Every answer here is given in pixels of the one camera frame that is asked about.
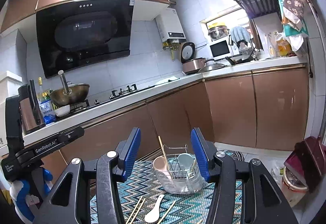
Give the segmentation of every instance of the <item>blue chevron tablecloth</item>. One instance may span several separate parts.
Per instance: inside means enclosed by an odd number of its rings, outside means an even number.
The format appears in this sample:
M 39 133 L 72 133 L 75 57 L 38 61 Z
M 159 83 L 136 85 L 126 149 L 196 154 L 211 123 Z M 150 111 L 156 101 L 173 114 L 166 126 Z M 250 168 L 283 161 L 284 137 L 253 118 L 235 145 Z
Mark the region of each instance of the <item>blue chevron tablecloth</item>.
M 224 150 L 233 159 L 243 161 L 241 152 Z M 143 195 L 146 201 L 134 220 L 134 224 L 146 224 L 145 215 L 152 210 L 156 199 L 160 194 L 165 194 L 160 205 L 160 217 L 174 200 L 176 203 L 169 214 L 164 218 L 162 224 L 193 224 L 201 219 L 206 222 L 215 184 L 207 184 L 200 192 L 193 195 L 169 194 L 157 180 L 153 170 L 152 161 L 136 161 L 131 176 L 125 183 L 118 183 L 118 191 L 121 207 L 125 220 L 134 209 L 140 196 Z M 242 204 L 242 181 L 236 181 L 236 194 L 234 205 L 233 224 L 240 223 Z M 96 196 L 90 201 L 91 223 L 98 224 Z

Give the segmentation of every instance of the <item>wok handle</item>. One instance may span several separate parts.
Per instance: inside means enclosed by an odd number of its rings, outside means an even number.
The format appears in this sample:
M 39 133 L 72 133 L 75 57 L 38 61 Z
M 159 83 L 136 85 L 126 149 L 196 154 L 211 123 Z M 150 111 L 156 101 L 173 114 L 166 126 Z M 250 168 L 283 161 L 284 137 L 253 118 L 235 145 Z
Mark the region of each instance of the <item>wok handle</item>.
M 69 88 L 68 88 L 67 80 L 66 80 L 63 70 L 59 70 L 58 75 L 60 77 L 63 89 L 65 90 L 65 94 L 69 94 Z

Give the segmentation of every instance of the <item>white spoon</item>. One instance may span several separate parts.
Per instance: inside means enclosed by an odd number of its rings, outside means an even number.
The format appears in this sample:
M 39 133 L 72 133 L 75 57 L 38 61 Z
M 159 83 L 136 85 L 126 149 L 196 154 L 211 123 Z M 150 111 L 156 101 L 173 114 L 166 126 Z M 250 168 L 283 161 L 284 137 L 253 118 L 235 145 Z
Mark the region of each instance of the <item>white spoon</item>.
M 164 195 L 159 195 L 153 209 L 149 213 L 146 214 L 145 221 L 147 223 L 153 223 L 153 222 L 156 222 L 157 220 L 159 220 L 159 217 L 160 217 L 160 203 L 161 203 L 163 197 L 164 197 Z

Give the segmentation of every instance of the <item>white water heater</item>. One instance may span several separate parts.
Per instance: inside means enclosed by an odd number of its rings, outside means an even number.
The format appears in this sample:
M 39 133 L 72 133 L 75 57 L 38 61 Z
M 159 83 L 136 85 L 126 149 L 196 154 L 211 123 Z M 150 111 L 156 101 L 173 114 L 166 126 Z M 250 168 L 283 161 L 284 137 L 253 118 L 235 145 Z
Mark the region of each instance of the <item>white water heater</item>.
M 175 9 L 166 8 L 156 18 L 162 42 L 182 43 L 185 42 L 185 34 Z

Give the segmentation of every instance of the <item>utensil holder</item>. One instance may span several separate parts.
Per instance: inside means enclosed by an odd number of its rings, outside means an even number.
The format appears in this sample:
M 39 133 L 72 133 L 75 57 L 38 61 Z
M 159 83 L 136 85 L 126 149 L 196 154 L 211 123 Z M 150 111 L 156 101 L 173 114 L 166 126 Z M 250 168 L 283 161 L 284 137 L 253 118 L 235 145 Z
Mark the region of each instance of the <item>utensil holder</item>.
M 173 150 L 185 150 L 187 152 L 187 145 L 183 148 L 169 148 L 168 146 L 164 145 L 164 148 Z M 171 177 L 167 177 L 167 173 L 162 171 L 155 170 L 155 174 L 161 185 L 163 186 L 164 190 L 168 193 L 172 194 L 193 194 L 200 191 L 204 184 L 205 180 L 200 175 L 198 165 L 196 164 L 191 171 L 189 169 L 183 169 L 178 161 L 179 154 L 167 154 L 167 162 L 169 163 L 169 170 Z

